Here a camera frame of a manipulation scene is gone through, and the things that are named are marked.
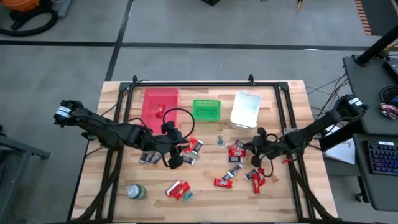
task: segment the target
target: red basket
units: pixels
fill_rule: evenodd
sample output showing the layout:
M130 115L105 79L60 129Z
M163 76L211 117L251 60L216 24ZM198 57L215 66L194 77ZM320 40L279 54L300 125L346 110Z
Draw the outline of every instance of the red basket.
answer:
M148 128L154 131L154 134L162 134L162 118L156 117L156 111L159 105L165 105L164 113L177 107L178 89L176 88L148 88L145 90L144 105L142 106L141 119L144 120ZM174 121L177 124L177 111L167 113L165 122Z

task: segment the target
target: wooden table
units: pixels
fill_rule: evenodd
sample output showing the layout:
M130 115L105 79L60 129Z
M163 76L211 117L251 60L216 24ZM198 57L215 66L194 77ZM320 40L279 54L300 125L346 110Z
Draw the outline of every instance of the wooden table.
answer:
M120 82L105 82L99 99L97 113L101 114L112 107L118 97ZM301 80L289 81L290 96L294 107L298 128L303 128L313 121L310 104ZM296 221L292 186L285 159L280 156L274 159L274 174L280 179L272 183L267 179L261 187L260 194L254 194L252 182L245 181L243 175L254 167L250 164L251 153L244 158L243 168L232 178L232 189L213 186L214 178L222 178L234 165L227 163L227 150L217 145L217 135L222 134L226 142L239 139L251 141L256 129L243 131L229 125L234 95L238 90L261 95L262 102L258 117L258 126L268 133L280 136L280 121L275 100L275 91L271 87L184 87L179 88L178 107L192 110L195 98L221 100L221 119L218 122L198 121L195 126L195 138L204 142L200 158L194 166L183 164L176 170L170 170L160 161L156 165L142 165L138 162L141 151L125 147L123 164L119 179L114 222L275 222ZM140 117L145 88L135 88L130 110L130 118ZM289 116L284 101L285 117L288 125ZM113 119L113 111L106 117ZM189 132L192 122L184 112L177 113L177 127L183 134ZM88 152L98 148L98 142L91 142ZM91 154L84 163L78 193L73 208L72 218L81 215L98 193L106 159L106 150ZM335 203L331 194L328 176L322 154L317 149L308 147L304 155L311 190L321 204L334 216L337 216ZM263 160L266 173L270 171L270 162ZM195 191L189 202L168 198L165 190L176 180L185 180ZM139 183L148 190L145 200L132 200L126 196L126 187ZM304 196L301 193L302 205L305 208ZM104 211L108 211L107 200Z

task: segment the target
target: red candy wrapper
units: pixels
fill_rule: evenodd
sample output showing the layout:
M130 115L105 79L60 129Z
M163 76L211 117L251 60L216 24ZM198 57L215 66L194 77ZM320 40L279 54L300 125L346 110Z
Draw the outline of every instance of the red candy wrapper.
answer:
M279 178L278 178L277 176L275 176L275 175L272 175L272 176L271 176L271 181L272 181L273 183L278 182L278 181L279 181Z
M164 108L165 108L165 105L163 105L163 104L159 105L159 109L157 109L157 111L156 111L156 117L157 118L162 118L163 112L164 112Z
M255 194L260 193L259 179L260 179L259 174L253 175L253 191Z
M229 149L229 156L246 156L246 151L245 150L234 150L234 149Z
M219 186L219 187L226 187L231 189L232 188L232 180L222 180L222 179L214 179L214 186Z
M196 139L194 139L194 138L190 138L190 139L189 139L189 145L188 145L188 147L187 147L186 149L184 149L184 152L185 152L185 153L191 152L191 151L195 148L195 146L197 145L197 143L198 143L198 140L196 140Z
M238 150L238 146L235 144L229 145L226 147L228 150Z
M183 184L181 183L181 181L177 181L169 189L167 189L166 195L169 197L175 195L181 189L182 185Z
M176 192L173 196L177 199L180 200L180 198L190 189L191 187L189 186L189 184L187 182L185 182L181 189Z
M264 174L264 169L259 168L259 185L263 186L266 183L266 176Z

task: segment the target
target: gray floor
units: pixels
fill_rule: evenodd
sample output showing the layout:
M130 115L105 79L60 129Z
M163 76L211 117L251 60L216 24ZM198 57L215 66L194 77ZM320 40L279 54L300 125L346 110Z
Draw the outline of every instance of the gray floor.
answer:
M128 0L75 0L69 16L35 37L0 40L115 42ZM124 42L369 46L352 0L135 0ZM46 15L32 21L37 25ZM9 26L0 7L0 26ZM95 110L112 47L0 45L0 124L9 137L51 151L32 159L10 223L66 219L86 141L78 128L53 125L60 100L80 100ZM320 86L340 77L350 51L122 48L112 80L305 80ZM322 90L333 91L333 85ZM350 93L344 88L342 94ZM321 107L327 94L309 95ZM339 216L345 220L397 223L398 213L378 212L354 201L354 177L330 177Z

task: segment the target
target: backlit keyboard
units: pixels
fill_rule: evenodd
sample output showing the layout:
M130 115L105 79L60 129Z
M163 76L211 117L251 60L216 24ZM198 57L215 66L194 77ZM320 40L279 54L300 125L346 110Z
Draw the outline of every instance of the backlit keyboard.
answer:
M398 144L368 141L371 173L398 175Z

